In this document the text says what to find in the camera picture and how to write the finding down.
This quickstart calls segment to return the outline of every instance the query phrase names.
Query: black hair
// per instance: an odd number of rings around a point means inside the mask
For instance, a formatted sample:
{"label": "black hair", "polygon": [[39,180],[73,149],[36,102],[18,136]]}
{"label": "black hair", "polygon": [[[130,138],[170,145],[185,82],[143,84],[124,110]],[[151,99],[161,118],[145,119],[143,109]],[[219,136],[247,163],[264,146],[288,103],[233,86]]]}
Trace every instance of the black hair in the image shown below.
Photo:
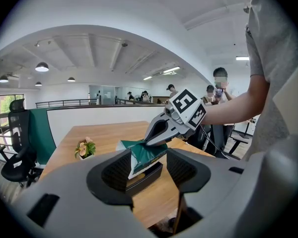
{"label": "black hair", "polygon": [[227,77],[227,71],[223,67],[218,67],[213,71],[213,77]]}
{"label": "black hair", "polygon": [[208,93],[213,93],[213,91],[214,91],[214,86],[213,85],[208,85],[207,86],[207,92]]}

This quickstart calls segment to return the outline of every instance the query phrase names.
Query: black stand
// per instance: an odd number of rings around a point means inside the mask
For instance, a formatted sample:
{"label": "black stand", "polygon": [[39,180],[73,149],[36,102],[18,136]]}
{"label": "black stand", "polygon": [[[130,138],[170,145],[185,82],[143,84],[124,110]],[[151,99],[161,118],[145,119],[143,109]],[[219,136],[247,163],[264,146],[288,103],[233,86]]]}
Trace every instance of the black stand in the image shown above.
{"label": "black stand", "polygon": [[249,139],[249,137],[246,136],[246,133],[247,133],[247,130],[248,130],[248,126],[249,126],[249,122],[247,123],[247,127],[246,127],[246,130],[245,130],[244,134],[240,134],[240,136],[241,136],[242,138]]}

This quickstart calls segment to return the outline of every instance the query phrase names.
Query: person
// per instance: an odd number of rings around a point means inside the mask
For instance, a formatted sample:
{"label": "person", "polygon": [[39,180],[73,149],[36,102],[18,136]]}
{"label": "person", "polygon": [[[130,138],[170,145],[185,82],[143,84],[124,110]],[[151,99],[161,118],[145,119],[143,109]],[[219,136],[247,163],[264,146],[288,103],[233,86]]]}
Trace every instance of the person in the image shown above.
{"label": "person", "polygon": [[202,123],[238,123],[261,114],[243,157],[248,160],[289,135],[274,97],[298,68],[298,33],[274,0],[252,0],[245,35],[250,60],[248,90],[223,104],[206,107]]}
{"label": "person", "polygon": [[[214,96],[214,101],[210,102],[210,105],[216,105],[216,104],[222,104],[227,101],[231,101],[235,98],[235,95],[233,94],[234,88],[228,87],[228,74],[227,71],[223,67],[216,68],[213,72],[213,77],[215,81],[215,96]],[[219,147],[220,150],[223,152],[226,146],[226,143],[228,141],[229,136],[232,133],[234,124],[224,124],[223,125],[223,143]],[[210,135],[211,140],[214,142],[214,134],[213,130],[211,130],[211,135]],[[215,156],[221,156],[221,153],[219,150],[215,150],[215,147],[213,144],[209,143],[205,149],[207,153],[210,154],[215,154]]]}
{"label": "person", "polygon": [[150,98],[148,96],[148,92],[147,91],[143,91],[143,102],[150,102]]}
{"label": "person", "polygon": [[176,94],[178,93],[178,91],[175,90],[174,85],[172,85],[172,84],[169,84],[169,85],[168,85],[167,90],[169,90],[169,91],[171,92],[171,93],[170,93],[170,99],[171,99],[174,95],[176,95]]}
{"label": "person", "polygon": [[208,85],[207,86],[207,94],[202,97],[202,101],[204,104],[208,102],[212,102],[214,98],[214,86]]}
{"label": "person", "polygon": [[134,99],[134,97],[133,97],[133,95],[131,94],[131,92],[128,92],[128,100],[133,100]]}
{"label": "person", "polygon": [[230,101],[236,97],[235,89],[230,87],[227,81],[227,76],[227,71],[223,67],[216,68],[213,72],[213,77],[217,91],[220,90],[224,93],[224,95],[221,96],[221,103]]}

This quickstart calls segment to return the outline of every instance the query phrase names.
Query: chair armrest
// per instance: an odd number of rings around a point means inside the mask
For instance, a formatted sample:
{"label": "chair armrest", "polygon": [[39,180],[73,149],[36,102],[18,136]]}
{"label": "chair armrest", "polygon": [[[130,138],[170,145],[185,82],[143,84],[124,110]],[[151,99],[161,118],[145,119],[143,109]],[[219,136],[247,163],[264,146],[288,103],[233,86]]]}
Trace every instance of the chair armrest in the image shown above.
{"label": "chair armrest", "polygon": [[16,158],[21,159],[23,157],[23,155],[26,154],[28,149],[29,149],[29,147],[22,148],[21,151],[19,151],[18,154],[16,155]]}
{"label": "chair armrest", "polygon": [[5,159],[5,161],[8,161],[9,158],[6,156],[6,154],[3,152],[3,150],[5,149],[5,146],[0,147],[0,153],[3,156],[3,158]]}

